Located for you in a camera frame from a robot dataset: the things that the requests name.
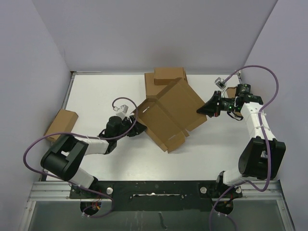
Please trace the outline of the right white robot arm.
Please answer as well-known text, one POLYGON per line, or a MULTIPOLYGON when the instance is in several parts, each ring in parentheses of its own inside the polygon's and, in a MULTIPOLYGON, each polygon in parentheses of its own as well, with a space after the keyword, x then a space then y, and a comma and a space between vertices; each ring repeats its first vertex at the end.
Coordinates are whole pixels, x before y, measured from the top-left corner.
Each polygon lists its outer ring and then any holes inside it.
POLYGON ((233 185, 255 179, 268 181, 277 176, 286 146, 272 133, 262 107, 262 98, 251 93, 251 86, 239 84, 234 97, 225 98, 221 91, 215 91, 210 100, 196 111, 208 117, 218 117, 222 111, 240 113, 248 129, 250 140, 239 158, 238 166, 221 172, 218 182, 214 184, 218 196, 226 196, 233 185))

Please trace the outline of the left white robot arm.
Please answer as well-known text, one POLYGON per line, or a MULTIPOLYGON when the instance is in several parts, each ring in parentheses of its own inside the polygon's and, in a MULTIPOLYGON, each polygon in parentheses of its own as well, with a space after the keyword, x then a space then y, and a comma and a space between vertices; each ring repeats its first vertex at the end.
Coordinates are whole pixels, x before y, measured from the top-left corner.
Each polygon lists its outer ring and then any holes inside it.
POLYGON ((92 198, 97 194, 98 180, 80 167, 83 157, 90 154, 109 154, 116 148, 119 139, 140 135, 146 129, 134 116, 112 116, 96 139, 61 135, 45 153, 40 165, 61 180, 81 186, 81 193, 92 198))

